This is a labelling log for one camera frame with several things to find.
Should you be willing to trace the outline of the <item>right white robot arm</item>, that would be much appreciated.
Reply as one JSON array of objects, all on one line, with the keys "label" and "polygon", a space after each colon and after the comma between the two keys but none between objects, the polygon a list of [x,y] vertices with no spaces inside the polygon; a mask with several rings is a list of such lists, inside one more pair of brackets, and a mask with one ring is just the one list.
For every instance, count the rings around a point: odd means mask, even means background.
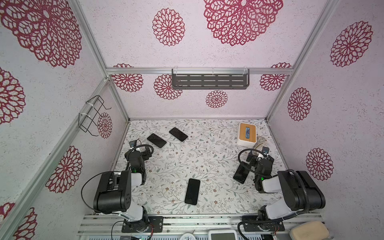
[{"label": "right white robot arm", "polygon": [[323,209],[326,198],[306,171],[288,169],[272,175],[274,159],[267,151],[245,149],[238,161],[254,173],[254,184],[260,194],[282,193],[283,198],[258,210],[258,216],[248,220],[252,224],[275,224],[312,210]]}]

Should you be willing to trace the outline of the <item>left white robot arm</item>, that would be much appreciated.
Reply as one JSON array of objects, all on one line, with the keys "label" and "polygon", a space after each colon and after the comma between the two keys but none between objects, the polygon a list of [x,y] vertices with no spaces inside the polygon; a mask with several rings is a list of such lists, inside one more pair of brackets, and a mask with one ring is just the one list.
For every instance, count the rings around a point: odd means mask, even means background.
[{"label": "left white robot arm", "polygon": [[143,186],[147,180],[145,161],[153,154],[150,145],[139,145],[125,153],[127,167],[124,171],[100,173],[100,180],[93,200],[95,213],[118,215],[132,231],[145,232],[150,227],[145,207],[133,203],[132,189]]}]

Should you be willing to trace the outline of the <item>black phone far left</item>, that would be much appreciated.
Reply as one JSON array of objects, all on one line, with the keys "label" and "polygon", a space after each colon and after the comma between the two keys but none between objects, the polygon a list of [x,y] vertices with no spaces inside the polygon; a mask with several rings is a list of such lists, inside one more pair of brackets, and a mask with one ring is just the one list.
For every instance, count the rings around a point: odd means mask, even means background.
[{"label": "black phone far left", "polygon": [[167,142],[164,139],[162,139],[161,137],[159,137],[156,134],[149,135],[147,137],[147,140],[160,149],[163,148],[167,144]]}]

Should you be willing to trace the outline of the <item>black phone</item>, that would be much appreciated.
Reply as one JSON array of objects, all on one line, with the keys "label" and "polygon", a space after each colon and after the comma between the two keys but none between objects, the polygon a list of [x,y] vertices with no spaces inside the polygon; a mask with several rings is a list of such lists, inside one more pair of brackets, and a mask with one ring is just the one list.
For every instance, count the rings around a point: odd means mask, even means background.
[{"label": "black phone", "polygon": [[162,139],[161,137],[159,137],[156,134],[149,135],[147,137],[147,140],[160,149],[163,148],[167,144],[167,142],[164,139]]},{"label": "black phone", "polygon": [[184,142],[188,136],[183,133],[182,131],[180,131],[178,128],[174,127],[172,128],[169,133],[174,136],[176,139],[178,139],[180,142]]},{"label": "black phone", "polygon": [[239,165],[233,176],[233,179],[240,184],[244,184],[249,175],[249,172],[250,171],[248,169],[244,168],[242,165]]}]

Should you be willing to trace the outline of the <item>black phone near right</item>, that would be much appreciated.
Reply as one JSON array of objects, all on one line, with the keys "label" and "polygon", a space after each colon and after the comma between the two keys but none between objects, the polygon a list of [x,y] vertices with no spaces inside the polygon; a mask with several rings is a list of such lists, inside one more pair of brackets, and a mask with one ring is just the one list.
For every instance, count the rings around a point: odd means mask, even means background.
[{"label": "black phone near right", "polygon": [[239,165],[233,176],[233,179],[240,184],[244,184],[249,175],[249,172],[250,171],[248,169],[244,168],[242,165]]}]

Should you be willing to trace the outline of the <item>black phone far middle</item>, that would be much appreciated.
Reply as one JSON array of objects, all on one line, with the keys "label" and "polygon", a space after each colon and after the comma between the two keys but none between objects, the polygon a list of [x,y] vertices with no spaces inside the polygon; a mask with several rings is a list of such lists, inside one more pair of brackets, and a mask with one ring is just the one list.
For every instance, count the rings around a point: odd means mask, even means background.
[{"label": "black phone far middle", "polygon": [[182,131],[180,131],[178,128],[174,127],[172,128],[169,133],[174,136],[176,139],[178,139],[180,142],[184,142],[188,136],[183,133]]}]

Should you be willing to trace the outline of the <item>white wooden-top tissue box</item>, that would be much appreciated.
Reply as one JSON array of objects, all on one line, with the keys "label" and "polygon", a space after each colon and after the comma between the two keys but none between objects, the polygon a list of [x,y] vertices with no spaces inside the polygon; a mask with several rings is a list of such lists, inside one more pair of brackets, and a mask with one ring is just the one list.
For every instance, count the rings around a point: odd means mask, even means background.
[{"label": "white wooden-top tissue box", "polygon": [[257,126],[247,123],[239,123],[237,145],[253,148],[257,143]]}]

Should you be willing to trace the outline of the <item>white display device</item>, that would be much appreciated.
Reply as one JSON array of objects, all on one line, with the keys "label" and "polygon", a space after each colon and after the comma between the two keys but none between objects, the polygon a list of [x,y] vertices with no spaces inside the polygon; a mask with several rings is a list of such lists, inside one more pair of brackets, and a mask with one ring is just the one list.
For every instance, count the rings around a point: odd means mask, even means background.
[{"label": "white display device", "polygon": [[223,229],[223,230],[210,230],[208,232],[209,240],[237,240],[238,235],[235,230]]}]

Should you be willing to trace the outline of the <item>white round timer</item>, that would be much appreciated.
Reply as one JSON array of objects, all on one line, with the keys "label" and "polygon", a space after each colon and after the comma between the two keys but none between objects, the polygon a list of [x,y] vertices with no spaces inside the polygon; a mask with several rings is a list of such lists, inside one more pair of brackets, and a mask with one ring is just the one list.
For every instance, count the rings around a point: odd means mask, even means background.
[{"label": "white round timer", "polygon": [[180,240],[196,240],[196,237],[193,234],[185,233],[180,237]]}]

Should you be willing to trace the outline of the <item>beige sponge block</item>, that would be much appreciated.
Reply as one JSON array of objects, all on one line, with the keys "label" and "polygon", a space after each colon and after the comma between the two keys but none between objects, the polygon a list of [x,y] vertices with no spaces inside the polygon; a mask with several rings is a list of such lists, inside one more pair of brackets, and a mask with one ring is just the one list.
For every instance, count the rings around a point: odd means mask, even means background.
[{"label": "beige sponge block", "polygon": [[291,229],[289,235],[292,240],[325,240],[330,232],[322,222],[312,221]]}]

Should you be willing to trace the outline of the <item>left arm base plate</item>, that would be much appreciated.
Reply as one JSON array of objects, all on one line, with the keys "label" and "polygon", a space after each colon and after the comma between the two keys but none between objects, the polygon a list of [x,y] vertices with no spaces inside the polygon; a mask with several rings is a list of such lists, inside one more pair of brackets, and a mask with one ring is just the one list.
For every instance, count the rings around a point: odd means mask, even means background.
[{"label": "left arm base plate", "polygon": [[164,217],[149,216],[143,220],[128,222],[124,220],[122,233],[161,233],[163,231]]}]

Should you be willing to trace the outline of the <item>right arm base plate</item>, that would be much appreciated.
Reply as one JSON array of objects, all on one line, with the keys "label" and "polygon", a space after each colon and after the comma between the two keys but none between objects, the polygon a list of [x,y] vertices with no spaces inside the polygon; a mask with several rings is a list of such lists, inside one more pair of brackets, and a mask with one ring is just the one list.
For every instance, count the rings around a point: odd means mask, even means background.
[{"label": "right arm base plate", "polygon": [[246,232],[283,232],[285,226],[282,221],[259,220],[258,216],[242,216]]}]

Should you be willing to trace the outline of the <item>grey wall shelf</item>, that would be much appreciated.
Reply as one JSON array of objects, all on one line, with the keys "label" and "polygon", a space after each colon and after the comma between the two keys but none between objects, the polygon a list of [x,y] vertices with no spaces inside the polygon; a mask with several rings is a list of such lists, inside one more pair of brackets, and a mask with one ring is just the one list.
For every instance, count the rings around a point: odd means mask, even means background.
[{"label": "grey wall shelf", "polygon": [[250,85],[250,75],[179,74],[172,69],[171,84],[174,90],[246,90]]}]

